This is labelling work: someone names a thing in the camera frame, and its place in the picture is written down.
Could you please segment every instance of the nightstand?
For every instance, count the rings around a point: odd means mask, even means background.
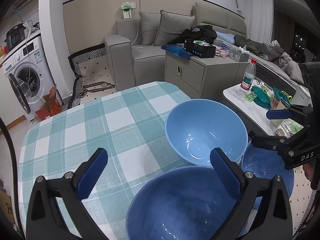
[[[223,100],[222,92],[242,82],[248,62],[229,57],[179,58],[166,52],[165,81],[172,83],[190,98]]]

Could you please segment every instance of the sofa armrest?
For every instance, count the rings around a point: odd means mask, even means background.
[[[120,35],[108,35],[104,38],[108,66],[117,91],[135,86],[131,42]]]

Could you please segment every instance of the dark blue bowl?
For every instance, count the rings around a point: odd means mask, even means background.
[[[235,204],[213,168],[170,170],[134,197],[126,218],[127,235],[130,240],[210,239]]]
[[[280,175],[290,198],[294,186],[294,172],[284,168],[284,161],[276,151],[255,148],[250,142],[240,167],[243,171],[252,171],[258,178],[272,179],[275,175]],[[261,199],[262,197],[256,198],[253,209],[258,210]]]

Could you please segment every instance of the pillow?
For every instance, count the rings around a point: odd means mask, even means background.
[[[185,29],[191,29],[195,16],[160,11],[161,19],[153,45],[163,46],[178,38]]]
[[[160,13],[139,12],[142,26],[142,45],[151,45],[156,40],[160,25]]]
[[[299,64],[295,61],[289,61],[287,64],[284,65],[282,70],[284,70],[290,76],[291,80],[304,84]]]
[[[229,33],[220,33],[216,32],[217,37],[223,41],[229,42],[230,44],[234,45],[235,44],[235,36],[233,34]]]

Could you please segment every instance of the blue pillow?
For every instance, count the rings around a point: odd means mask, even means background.
[[[222,39],[223,41],[229,42],[232,45],[235,44],[235,36],[233,34],[229,33],[220,33],[216,32],[219,39]]]

